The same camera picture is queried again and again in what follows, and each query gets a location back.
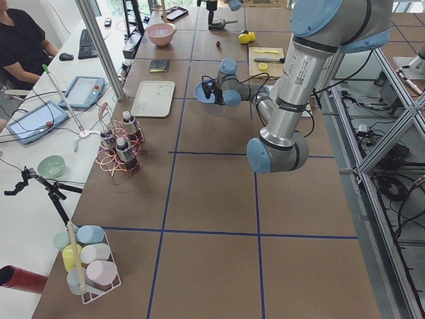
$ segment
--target pink bowl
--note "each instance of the pink bowl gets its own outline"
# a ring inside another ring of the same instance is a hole
[[[164,47],[173,40],[176,30],[175,25],[172,23],[157,23],[148,27],[146,33],[152,43],[159,47]]]

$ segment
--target computer mouse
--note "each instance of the computer mouse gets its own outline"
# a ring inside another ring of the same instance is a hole
[[[59,56],[59,60],[61,61],[71,61],[74,60],[74,56],[69,53],[61,53]]]

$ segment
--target brown table surface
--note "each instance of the brown table surface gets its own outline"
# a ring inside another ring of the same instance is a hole
[[[74,213],[77,225],[105,228],[122,285],[83,305],[58,255],[33,318],[380,318],[320,111],[307,163],[262,175],[245,156],[261,128],[255,109],[193,95],[225,57],[248,77],[241,29],[256,32],[252,46],[286,51],[290,11],[219,8],[215,17],[239,22],[210,32],[207,11],[192,8],[169,46],[143,38],[116,114],[142,80],[175,82],[171,113],[139,119],[147,153],[136,174],[112,179],[93,165]],[[152,58],[171,59],[169,72],[150,74]],[[298,129],[310,128],[302,118]]]

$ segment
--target white desk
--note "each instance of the white desk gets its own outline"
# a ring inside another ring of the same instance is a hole
[[[113,21],[110,30],[104,29],[103,21],[103,18],[99,18],[102,34],[104,34],[112,61],[118,71],[121,64],[125,62],[122,54],[124,34],[116,30],[116,21]],[[109,82],[98,58],[78,60],[78,44],[81,30],[84,27],[83,22],[77,26],[49,66],[49,70],[63,90],[66,90],[74,77],[78,75],[103,76],[106,82]],[[62,52],[73,54],[74,60],[60,61],[58,56]],[[41,76],[34,86],[34,90],[38,94],[55,91],[47,74]],[[60,100],[58,94],[43,96],[42,98],[54,102]],[[116,99],[112,88],[109,87],[105,95],[98,101],[99,104],[103,102],[108,102],[111,108],[114,108]],[[41,100],[33,98],[25,102],[21,108],[30,110],[41,104]],[[15,118],[22,115],[18,112]],[[78,118],[85,129],[90,129],[98,120],[98,107],[93,106],[79,115]],[[72,118],[61,128],[69,128],[78,132],[78,127]],[[0,141],[13,140],[11,136],[4,136],[7,134],[9,132],[4,130],[2,136],[0,136]],[[76,137],[77,135],[67,130],[55,130],[28,146],[23,146],[16,141],[0,144],[0,150],[3,152],[1,159],[21,169],[24,166],[37,169],[39,162],[46,156],[58,154],[66,162],[66,170],[59,179],[85,182],[96,157],[100,139],[96,135],[91,135],[81,140],[78,153],[74,153]],[[29,186],[18,195],[4,196],[3,191],[14,190],[15,184],[22,181],[22,177],[17,169],[3,162],[0,162],[0,176],[0,190],[2,192],[0,195],[0,267],[14,265],[48,276],[58,252],[53,246],[52,240],[57,233],[65,230],[64,223],[50,201],[47,191],[35,179],[30,179]],[[62,206],[68,216],[71,217],[80,194],[69,191],[63,191],[63,194],[67,196],[67,199],[61,201]],[[30,318],[39,298],[40,295],[38,294],[0,288],[1,317],[8,319]]]

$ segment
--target stylus stick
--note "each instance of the stylus stick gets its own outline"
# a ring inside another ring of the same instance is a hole
[[[73,109],[71,108],[71,105],[69,104],[68,100],[66,99],[65,95],[62,93],[62,90],[59,88],[58,84],[56,83],[56,81],[53,78],[53,75],[50,73],[50,71],[47,68],[47,65],[43,64],[42,68],[44,69],[44,71],[46,71],[48,77],[50,78],[50,80],[52,81],[54,87],[56,88],[56,91],[58,91],[60,97],[62,98],[62,101],[64,101],[66,107],[68,108],[68,111],[71,113],[72,118],[74,119],[74,121],[77,123],[78,128],[80,129],[80,131],[85,134],[86,130],[84,129],[83,125],[81,124],[81,122],[79,121],[79,119],[76,117]]]
[[[165,10],[165,1],[161,0],[161,7],[162,7],[162,17],[164,19],[164,23],[168,23],[168,19],[167,19],[167,10]]]
[[[86,281],[84,280],[84,273],[82,271],[80,255],[78,254],[77,241],[75,239],[75,234],[74,234],[74,224],[72,224],[72,221],[68,221],[68,224],[66,224],[66,226],[68,227],[69,239],[71,240],[72,253],[74,254],[74,261],[77,268],[78,281],[80,281],[80,290],[82,292],[86,292],[87,286],[86,286]]]

